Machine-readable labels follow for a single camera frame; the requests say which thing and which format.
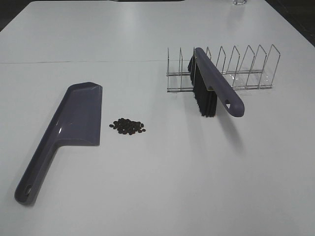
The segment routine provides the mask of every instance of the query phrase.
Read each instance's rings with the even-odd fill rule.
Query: metal wire rack
[[[206,54],[211,60],[212,54],[209,47],[206,48]],[[269,52],[266,53],[259,44],[256,51],[248,45],[241,57],[239,49],[234,45],[227,64],[227,55],[221,46],[217,60],[213,63],[234,90],[271,89],[280,56],[281,54],[275,45],[272,44]],[[179,59],[171,60],[167,48],[167,92],[193,90],[188,71],[189,61],[190,59],[183,59],[182,48],[179,51]]]

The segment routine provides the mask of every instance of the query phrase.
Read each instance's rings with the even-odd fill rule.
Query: hand brush
[[[243,101],[213,65],[203,49],[194,49],[188,71],[202,116],[214,117],[217,98],[232,116],[242,117],[244,115]]]

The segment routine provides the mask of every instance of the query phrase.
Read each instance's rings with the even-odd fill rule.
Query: white table
[[[167,47],[258,43],[282,58],[272,90],[239,92],[244,117],[166,93]],[[0,32],[0,235],[314,235],[314,60],[262,0],[31,3]],[[85,81],[103,86],[100,146],[59,149],[35,205],[18,204],[66,88]],[[147,132],[118,135],[120,117]]]

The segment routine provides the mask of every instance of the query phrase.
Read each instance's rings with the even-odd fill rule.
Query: black bristles
[[[188,71],[190,72],[193,92],[195,94],[195,99],[197,100],[201,115],[214,117],[217,109],[217,94],[214,91],[207,90],[194,56],[192,56],[189,62]]]

